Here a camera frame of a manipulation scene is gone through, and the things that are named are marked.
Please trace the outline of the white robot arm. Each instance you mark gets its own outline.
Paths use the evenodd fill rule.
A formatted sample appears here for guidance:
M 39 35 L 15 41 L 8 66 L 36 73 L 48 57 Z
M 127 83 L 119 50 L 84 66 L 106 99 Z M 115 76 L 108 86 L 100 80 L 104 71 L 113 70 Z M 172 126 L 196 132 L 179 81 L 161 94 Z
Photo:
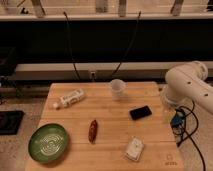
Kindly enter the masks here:
M 192 61 L 169 69 L 161 92 L 165 106 L 179 106 L 189 98 L 213 115 L 213 87 L 205 82 L 208 68 L 203 62 Z

